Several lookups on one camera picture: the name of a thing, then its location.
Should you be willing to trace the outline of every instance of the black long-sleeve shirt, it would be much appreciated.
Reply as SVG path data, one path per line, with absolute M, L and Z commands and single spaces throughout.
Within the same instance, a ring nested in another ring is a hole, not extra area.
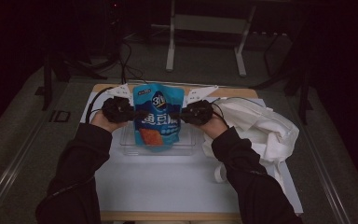
M 101 223 L 93 176 L 108 159 L 111 133 L 80 124 L 76 137 L 62 153 L 48 197 L 36 209 L 38 223 Z M 259 164 L 251 142 L 229 129 L 213 140 L 215 157 L 227 168 L 227 179 L 237 191 L 244 224 L 302 223 L 275 179 Z

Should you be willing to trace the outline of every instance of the snack bag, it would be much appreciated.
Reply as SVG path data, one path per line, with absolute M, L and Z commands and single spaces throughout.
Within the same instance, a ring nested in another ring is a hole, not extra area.
M 145 119 L 133 121 L 136 145 L 167 146 L 178 142 L 181 120 L 169 114 L 181 112 L 184 90 L 155 83 L 134 87 L 132 94 L 135 111 L 149 112 Z

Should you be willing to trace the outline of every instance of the person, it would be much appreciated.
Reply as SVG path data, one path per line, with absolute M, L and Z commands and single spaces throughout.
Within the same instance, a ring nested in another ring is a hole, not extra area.
M 102 112 L 97 112 L 90 124 L 80 124 L 75 139 L 68 143 L 59 159 L 56 175 L 48 186 L 47 198 L 36 208 L 39 224 L 101 223 L 93 175 L 109 159 L 111 133 L 125 125 L 126 122 L 109 122 Z M 197 128 L 213 139 L 213 153 L 226 166 L 227 180 L 238 194 L 244 224 L 302 223 L 281 186 L 259 163 L 260 156 L 252 150 L 248 139 L 240 139 L 234 128 L 228 128 L 215 115 Z

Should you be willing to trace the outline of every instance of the transparent plastic box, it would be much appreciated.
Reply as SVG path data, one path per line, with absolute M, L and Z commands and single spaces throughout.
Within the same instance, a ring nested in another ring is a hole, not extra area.
M 122 129 L 120 149 L 129 156 L 190 156 L 196 145 L 195 128 L 191 124 L 181 123 L 179 142 L 173 145 L 141 146 L 135 144 L 133 123 Z

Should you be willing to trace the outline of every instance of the white tote bag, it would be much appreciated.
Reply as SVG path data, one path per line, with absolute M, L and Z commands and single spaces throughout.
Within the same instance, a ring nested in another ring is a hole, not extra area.
M 213 102 L 213 109 L 220 114 L 229 127 L 235 127 L 240 138 L 248 138 L 252 149 L 260 155 L 260 164 L 273 165 L 274 177 L 285 192 L 280 163 L 290 157 L 295 148 L 299 130 L 282 115 L 250 100 L 232 97 Z M 214 157 L 212 139 L 204 135 L 203 150 L 208 157 Z M 218 182 L 226 181 L 225 167 L 220 164 L 215 170 Z

